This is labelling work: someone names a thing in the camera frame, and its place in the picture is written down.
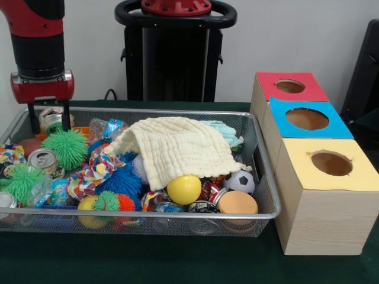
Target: wooden box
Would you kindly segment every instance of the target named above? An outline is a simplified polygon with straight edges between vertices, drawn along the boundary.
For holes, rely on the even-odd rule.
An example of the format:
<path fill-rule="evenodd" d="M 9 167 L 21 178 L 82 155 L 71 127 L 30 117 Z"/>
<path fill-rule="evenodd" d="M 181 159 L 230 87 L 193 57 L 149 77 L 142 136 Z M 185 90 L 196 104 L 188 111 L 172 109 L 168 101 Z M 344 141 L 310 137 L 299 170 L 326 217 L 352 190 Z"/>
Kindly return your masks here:
<path fill-rule="evenodd" d="M 275 180 L 285 254 L 361 254 L 379 213 L 379 175 L 354 140 L 283 138 Z"/>
<path fill-rule="evenodd" d="M 270 98 L 285 101 L 329 101 L 311 73 L 258 72 L 255 75 L 250 113 L 262 127 Z"/>
<path fill-rule="evenodd" d="M 273 172 L 282 137 L 354 139 L 329 102 L 281 101 L 271 98 L 262 133 Z"/>

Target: black cable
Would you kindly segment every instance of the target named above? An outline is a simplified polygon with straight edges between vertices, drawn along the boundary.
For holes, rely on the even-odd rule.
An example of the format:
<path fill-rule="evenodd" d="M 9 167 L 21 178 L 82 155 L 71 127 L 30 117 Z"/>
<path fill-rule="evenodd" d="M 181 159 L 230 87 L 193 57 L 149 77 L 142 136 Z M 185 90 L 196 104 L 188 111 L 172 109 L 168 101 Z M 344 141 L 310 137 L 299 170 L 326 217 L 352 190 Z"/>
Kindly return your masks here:
<path fill-rule="evenodd" d="M 110 93 L 113 94 L 114 100 L 117 101 L 118 98 L 117 98 L 117 95 L 116 95 L 116 92 L 114 91 L 114 89 L 107 90 L 107 93 L 105 94 L 105 98 L 104 99 L 107 100 Z"/>

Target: red box top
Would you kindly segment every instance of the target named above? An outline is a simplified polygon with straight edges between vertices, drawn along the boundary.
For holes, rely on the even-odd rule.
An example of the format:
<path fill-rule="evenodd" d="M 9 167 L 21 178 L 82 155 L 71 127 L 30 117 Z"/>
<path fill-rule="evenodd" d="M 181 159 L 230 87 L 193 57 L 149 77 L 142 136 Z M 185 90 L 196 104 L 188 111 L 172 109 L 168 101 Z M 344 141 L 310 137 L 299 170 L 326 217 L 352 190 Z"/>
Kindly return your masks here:
<path fill-rule="evenodd" d="M 257 72 L 261 88 L 270 97 L 283 101 L 329 102 L 312 73 Z"/>

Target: yellow ball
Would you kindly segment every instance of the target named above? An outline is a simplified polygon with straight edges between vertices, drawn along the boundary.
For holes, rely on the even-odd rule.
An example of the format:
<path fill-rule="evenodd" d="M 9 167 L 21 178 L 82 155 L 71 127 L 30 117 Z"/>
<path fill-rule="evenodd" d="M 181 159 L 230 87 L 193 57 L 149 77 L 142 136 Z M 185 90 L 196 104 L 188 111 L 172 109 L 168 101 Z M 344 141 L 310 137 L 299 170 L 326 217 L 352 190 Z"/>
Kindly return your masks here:
<path fill-rule="evenodd" d="M 194 203 L 201 193 L 201 182 L 196 176 L 181 176 L 170 181 L 167 193 L 177 204 L 189 205 Z"/>
<path fill-rule="evenodd" d="M 92 205 L 96 202 L 97 197 L 99 196 L 85 196 L 81 203 L 79 203 L 78 210 L 94 210 Z M 98 216 L 78 216 L 78 219 L 84 227 L 89 229 L 100 229 L 109 222 Z"/>

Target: green spiky ball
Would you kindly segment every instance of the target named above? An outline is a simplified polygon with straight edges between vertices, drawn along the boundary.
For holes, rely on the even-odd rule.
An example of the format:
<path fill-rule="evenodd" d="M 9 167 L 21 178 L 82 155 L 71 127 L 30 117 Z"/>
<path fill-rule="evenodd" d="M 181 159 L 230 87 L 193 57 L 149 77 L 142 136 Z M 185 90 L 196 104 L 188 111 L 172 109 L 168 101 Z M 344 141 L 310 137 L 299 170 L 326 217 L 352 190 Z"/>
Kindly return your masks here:
<path fill-rule="evenodd" d="M 92 207 L 94 210 L 118 211 L 120 209 L 120 202 L 115 193 L 103 191 Z"/>
<path fill-rule="evenodd" d="M 1 190 L 12 194 L 18 201 L 26 204 L 33 186 L 45 175 L 42 169 L 30 167 L 24 163 L 16 164 L 9 174 L 9 179 L 0 179 Z"/>
<path fill-rule="evenodd" d="M 58 129 L 42 142 L 42 147 L 55 151 L 59 166 L 68 171 L 81 166 L 88 154 L 87 138 L 79 130 Z"/>

